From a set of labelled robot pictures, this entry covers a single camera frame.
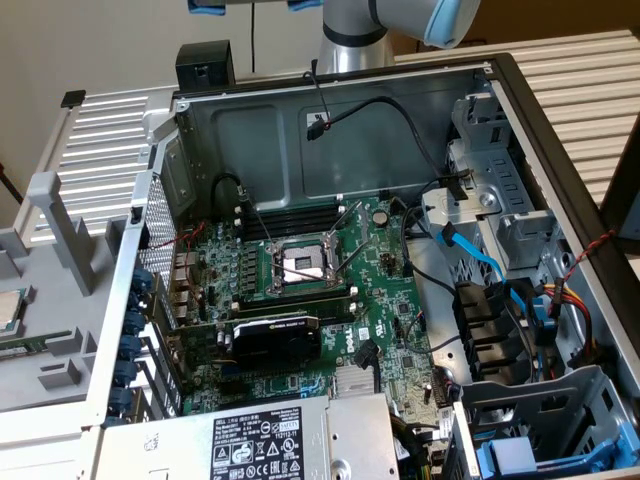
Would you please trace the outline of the grey metal drive cage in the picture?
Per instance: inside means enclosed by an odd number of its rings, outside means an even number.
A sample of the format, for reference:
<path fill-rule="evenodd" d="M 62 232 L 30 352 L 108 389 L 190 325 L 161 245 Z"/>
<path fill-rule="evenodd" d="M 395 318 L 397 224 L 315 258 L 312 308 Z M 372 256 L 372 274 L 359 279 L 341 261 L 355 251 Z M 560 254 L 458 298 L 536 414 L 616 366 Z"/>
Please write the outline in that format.
<path fill-rule="evenodd" d="M 469 175 L 456 199 L 442 187 L 422 197 L 432 235 L 452 224 L 511 272 L 562 271 L 570 256 L 555 214 L 535 190 L 527 189 L 526 158 L 502 105 L 491 94 L 468 95 L 454 103 L 451 121 L 458 137 L 447 145 L 446 166 Z"/>

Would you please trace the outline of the blue plastic latch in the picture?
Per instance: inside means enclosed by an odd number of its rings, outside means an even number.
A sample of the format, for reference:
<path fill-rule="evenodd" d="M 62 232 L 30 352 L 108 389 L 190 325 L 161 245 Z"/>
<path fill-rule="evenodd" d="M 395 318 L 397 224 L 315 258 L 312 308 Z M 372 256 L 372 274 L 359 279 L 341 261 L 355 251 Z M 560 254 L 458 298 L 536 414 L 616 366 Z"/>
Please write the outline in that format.
<path fill-rule="evenodd" d="M 557 320 L 549 316 L 548 308 L 542 297 L 535 297 L 532 305 L 535 344 L 538 346 L 553 345 L 558 331 Z"/>

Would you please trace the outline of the CPU socket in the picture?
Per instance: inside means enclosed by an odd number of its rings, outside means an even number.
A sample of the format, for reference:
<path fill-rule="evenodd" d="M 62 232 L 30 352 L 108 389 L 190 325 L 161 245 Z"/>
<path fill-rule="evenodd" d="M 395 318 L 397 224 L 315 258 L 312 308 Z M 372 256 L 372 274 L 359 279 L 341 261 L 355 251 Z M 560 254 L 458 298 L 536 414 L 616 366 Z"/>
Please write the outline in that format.
<path fill-rule="evenodd" d="M 324 279 L 325 254 L 321 237 L 324 233 L 287 237 L 274 242 L 266 249 L 269 276 L 265 293 L 270 296 L 296 295 L 334 290 L 346 284 L 345 274 L 337 275 L 337 282 L 328 284 Z M 338 263 L 341 264 L 338 239 Z"/>

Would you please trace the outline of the grey power supply unit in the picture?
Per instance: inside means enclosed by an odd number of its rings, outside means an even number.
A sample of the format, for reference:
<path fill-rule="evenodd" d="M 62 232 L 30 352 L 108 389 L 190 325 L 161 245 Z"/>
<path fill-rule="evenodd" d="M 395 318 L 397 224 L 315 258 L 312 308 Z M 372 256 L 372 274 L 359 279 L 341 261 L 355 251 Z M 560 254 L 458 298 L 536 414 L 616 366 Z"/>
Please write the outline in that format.
<path fill-rule="evenodd" d="M 95 474 L 95 480 L 398 479 L 381 394 L 110 427 Z"/>

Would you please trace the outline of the blue plastic disk carrier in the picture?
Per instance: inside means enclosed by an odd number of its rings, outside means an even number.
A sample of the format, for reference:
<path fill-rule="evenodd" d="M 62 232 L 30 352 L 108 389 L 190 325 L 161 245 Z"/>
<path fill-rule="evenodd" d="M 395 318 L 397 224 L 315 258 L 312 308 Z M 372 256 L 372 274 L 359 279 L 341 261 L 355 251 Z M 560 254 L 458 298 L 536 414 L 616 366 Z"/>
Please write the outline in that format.
<path fill-rule="evenodd" d="M 484 442 L 476 451 L 482 480 L 548 480 L 635 467 L 640 463 L 640 438 L 629 422 L 619 426 L 615 440 L 607 439 L 588 453 L 536 461 L 522 437 Z"/>

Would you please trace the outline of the metal locking lever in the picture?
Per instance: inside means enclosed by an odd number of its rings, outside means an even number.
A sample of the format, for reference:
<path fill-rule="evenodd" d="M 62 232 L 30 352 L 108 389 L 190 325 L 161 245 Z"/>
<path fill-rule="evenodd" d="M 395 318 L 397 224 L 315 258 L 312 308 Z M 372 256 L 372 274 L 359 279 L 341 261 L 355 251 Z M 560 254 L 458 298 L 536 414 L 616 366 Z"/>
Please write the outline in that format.
<path fill-rule="evenodd" d="M 263 221 L 263 219 L 262 219 L 262 216 L 261 216 L 261 214 L 260 214 L 259 210 L 258 210 L 258 209 L 257 209 L 257 207 L 255 206 L 255 204 L 254 204 L 254 202 L 253 202 L 253 200 L 251 199 L 251 197 L 250 197 L 250 196 L 248 197 L 248 202 L 249 202 L 249 205 L 250 205 L 250 207 L 251 207 L 252 213 L 255 215 L 256 219 L 258 220 L 258 222 L 259 222 L 259 224 L 260 224 L 260 226 L 261 226 L 261 228 L 262 228 L 262 230 L 263 230 L 263 233 L 264 233 L 264 234 L 265 234 L 265 236 L 266 236 L 266 239 L 269 241 L 269 244 L 270 244 L 271 246 L 273 246 L 273 245 L 274 245 L 273 238 L 272 238 L 272 236 L 271 236 L 271 234 L 270 234 L 269 230 L 267 229 L 266 224 L 264 223 L 264 221 Z"/>
<path fill-rule="evenodd" d="M 361 245 L 357 246 L 357 248 L 337 267 L 335 270 L 336 276 L 343 272 L 351 263 L 360 255 L 360 253 L 364 250 L 365 247 L 371 242 L 371 239 L 364 241 Z"/>

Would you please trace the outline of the open grey PC case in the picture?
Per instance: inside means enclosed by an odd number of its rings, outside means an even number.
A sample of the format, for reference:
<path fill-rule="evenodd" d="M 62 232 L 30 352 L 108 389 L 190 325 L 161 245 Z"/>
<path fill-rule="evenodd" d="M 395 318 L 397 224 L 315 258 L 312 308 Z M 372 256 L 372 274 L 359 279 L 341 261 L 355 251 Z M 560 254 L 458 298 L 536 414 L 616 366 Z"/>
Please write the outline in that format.
<path fill-rule="evenodd" d="M 446 187 L 456 199 L 466 197 L 458 181 L 469 172 L 446 166 L 447 145 L 458 137 L 454 103 L 485 93 L 499 100 L 518 139 L 527 189 L 560 225 L 570 257 L 555 276 L 547 269 L 505 270 L 450 223 L 430 233 L 423 195 Z M 375 197 L 397 199 L 414 215 L 417 234 L 407 241 L 405 258 L 419 280 L 428 337 L 445 345 L 432 360 L 446 407 L 460 401 L 464 386 L 483 382 L 472 379 L 459 336 L 455 285 L 500 284 L 533 348 L 535 377 L 525 384 L 598 366 L 640 434 L 640 283 L 515 62 L 500 55 L 332 76 L 312 68 L 293 80 L 175 95 L 168 128 L 155 136 L 148 169 L 137 179 L 120 243 L 96 362 L 106 385 L 90 480 L 108 428 L 193 416 L 181 411 L 184 389 L 167 343 L 178 325 L 172 267 L 188 229 L 251 210 L 249 196 L 260 213 Z M 153 274 L 149 292 L 132 288 L 135 268 Z M 130 291 L 146 300 L 146 326 L 137 336 L 138 374 L 127 387 L 131 408 L 111 416 Z M 535 344 L 535 297 L 557 320 L 553 345 Z M 388 411 L 398 480 L 444 480 L 449 440 L 419 437 Z"/>

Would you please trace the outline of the dark brown stand post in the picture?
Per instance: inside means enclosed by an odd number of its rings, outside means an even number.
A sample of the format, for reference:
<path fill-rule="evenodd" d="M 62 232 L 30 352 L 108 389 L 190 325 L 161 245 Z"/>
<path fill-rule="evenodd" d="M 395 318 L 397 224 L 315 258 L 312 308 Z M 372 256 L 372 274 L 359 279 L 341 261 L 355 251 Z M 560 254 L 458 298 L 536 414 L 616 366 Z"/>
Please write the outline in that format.
<path fill-rule="evenodd" d="M 600 214 L 621 239 L 640 242 L 640 113 L 600 205 Z"/>

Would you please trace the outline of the black graphics card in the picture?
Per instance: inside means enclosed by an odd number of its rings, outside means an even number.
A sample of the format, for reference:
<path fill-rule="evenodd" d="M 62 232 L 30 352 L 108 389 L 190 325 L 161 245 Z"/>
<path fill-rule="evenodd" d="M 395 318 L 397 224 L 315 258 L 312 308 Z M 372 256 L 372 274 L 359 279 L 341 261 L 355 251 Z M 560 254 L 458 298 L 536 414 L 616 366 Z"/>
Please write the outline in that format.
<path fill-rule="evenodd" d="M 321 322 L 315 316 L 294 313 L 194 325 L 176 330 L 169 344 L 190 368 L 296 367 L 320 358 Z"/>

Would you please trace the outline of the silver chipset heat sink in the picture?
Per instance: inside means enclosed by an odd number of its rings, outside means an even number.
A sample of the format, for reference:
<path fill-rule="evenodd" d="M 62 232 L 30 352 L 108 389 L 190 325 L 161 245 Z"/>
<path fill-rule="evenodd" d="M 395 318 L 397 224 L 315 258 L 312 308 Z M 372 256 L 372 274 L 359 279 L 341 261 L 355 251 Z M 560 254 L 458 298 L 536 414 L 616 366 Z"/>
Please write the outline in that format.
<path fill-rule="evenodd" d="M 336 368 L 334 393 L 337 398 L 369 396 L 375 391 L 375 375 L 372 366 L 367 369 L 357 365 Z"/>

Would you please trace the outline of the black RAM slot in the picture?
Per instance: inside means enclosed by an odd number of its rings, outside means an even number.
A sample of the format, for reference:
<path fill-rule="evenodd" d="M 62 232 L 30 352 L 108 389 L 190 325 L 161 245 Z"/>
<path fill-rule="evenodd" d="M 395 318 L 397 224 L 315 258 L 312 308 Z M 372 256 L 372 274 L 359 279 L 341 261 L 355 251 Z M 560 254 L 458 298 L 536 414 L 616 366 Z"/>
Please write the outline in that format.
<path fill-rule="evenodd" d="M 259 218 L 268 228 L 285 225 L 331 224 L 339 217 L 339 205 L 335 202 L 303 207 L 270 210 L 256 214 L 248 210 L 239 216 L 243 226 L 260 225 Z"/>
<path fill-rule="evenodd" d="M 241 230 L 241 237 L 246 241 L 257 241 L 266 239 L 265 234 L 260 225 L 250 225 L 248 227 L 243 226 L 241 220 L 239 228 Z M 273 239 L 297 236 L 303 234 L 317 233 L 328 231 L 336 220 L 331 224 L 312 224 L 312 225 L 285 225 L 283 227 L 268 228 Z"/>
<path fill-rule="evenodd" d="M 236 320 L 274 320 L 293 317 L 313 317 L 322 327 L 353 323 L 361 313 L 358 302 L 338 299 L 304 304 L 236 310 L 229 313 Z"/>
<path fill-rule="evenodd" d="M 352 286 L 344 286 L 343 288 L 334 290 L 321 289 L 316 292 L 307 291 L 296 295 L 269 297 L 261 300 L 239 300 L 232 302 L 230 309 L 232 312 L 239 313 L 253 310 L 272 309 L 281 306 L 349 299 L 352 297 L 352 289 Z"/>

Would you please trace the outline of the green Dell motherboard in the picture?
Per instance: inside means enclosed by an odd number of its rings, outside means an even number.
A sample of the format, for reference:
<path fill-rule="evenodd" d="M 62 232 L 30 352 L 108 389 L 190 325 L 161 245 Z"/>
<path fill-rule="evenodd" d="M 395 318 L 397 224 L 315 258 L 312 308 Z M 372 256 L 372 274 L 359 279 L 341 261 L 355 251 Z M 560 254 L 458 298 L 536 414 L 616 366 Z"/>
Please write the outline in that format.
<path fill-rule="evenodd" d="M 231 220 L 201 224 L 186 231 L 172 267 L 171 302 L 177 328 L 167 336 L 184 389 L 181 411 L 185 415 L 213 413 L 251 405 L 301 400 L 334 393 L 337 367 L 372 366 L 374 394 L 385 396 L 398 421 L 412 427 L 426 439 L 439 440 L 438 410 L 446 407 L 446 395 L 436 388 L 432 357 L 445 351 L 441 341 L 426 335 L 411 342 L 425 348 L 412 353 L 402 343 L 403 328 L 419 311 L 426 313 L 418 290 L 419 280 L 407 264 L 406 243 L 417 229 L 413 214 L 406 213 L 397 199 L 361 199 L 349 218 L 338 227 L 342 262 L 364 241 L 371 242 L 348 266 L 346 284 L 361 313 L 353 323 L 321 326 L 322 352 L 319 359 L 299 366 L 244 370 L 226 365 L 190 368 L 180 360 L 169 338 L 182 327 L 215 322 L 237 322 L 229 315 L 239 300 L 261 300 L 269 268 L 267 239 L 246 241 L 239 228 L 238 211 Z M 389 215 L 378 228 L 372 215 L 383 210 Z"/>

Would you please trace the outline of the silver CPU chip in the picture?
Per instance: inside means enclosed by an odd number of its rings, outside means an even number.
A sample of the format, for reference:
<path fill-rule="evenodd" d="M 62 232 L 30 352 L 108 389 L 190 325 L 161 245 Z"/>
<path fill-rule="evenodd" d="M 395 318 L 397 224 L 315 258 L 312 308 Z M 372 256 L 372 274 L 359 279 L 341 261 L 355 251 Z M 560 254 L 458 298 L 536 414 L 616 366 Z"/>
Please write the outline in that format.
<path fill-rule="evenodd" d="M 0 333 L 14 333 L 18 328 L 25 295 L 25 288 L 0 292 Z"/>

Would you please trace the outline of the small black box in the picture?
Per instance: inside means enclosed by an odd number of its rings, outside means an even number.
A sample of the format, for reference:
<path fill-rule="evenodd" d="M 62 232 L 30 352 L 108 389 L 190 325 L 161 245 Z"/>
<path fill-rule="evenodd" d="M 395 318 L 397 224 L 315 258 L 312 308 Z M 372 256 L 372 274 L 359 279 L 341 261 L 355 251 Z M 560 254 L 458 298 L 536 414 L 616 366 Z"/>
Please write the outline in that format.
<path fill-rule="evenodd" d="M 180 47 L 175 71 L 179 90 L 199 92 L 236 84 L 231 44 L 216 40 Z"/>

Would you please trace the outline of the grey plastic parts rack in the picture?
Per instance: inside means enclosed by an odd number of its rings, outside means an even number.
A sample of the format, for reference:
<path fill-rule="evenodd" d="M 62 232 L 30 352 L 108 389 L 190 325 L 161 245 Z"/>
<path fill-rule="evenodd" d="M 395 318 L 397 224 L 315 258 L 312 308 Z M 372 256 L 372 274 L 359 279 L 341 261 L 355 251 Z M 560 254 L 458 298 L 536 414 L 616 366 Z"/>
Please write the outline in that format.
<path fill-rule="evenodd" d="M 43 208 L 53 240 L 28 246 L 16 229 L 0 229 L 0 292 L 26 289 L 19 326 L 0 342 L 69 335 L 47 340 L 46 352 L 0 360 L 0 413 L 86 398 L 116 263 L 113 241 L 70 217 L 56 173 L 35 174 L 27 197 Z"/>

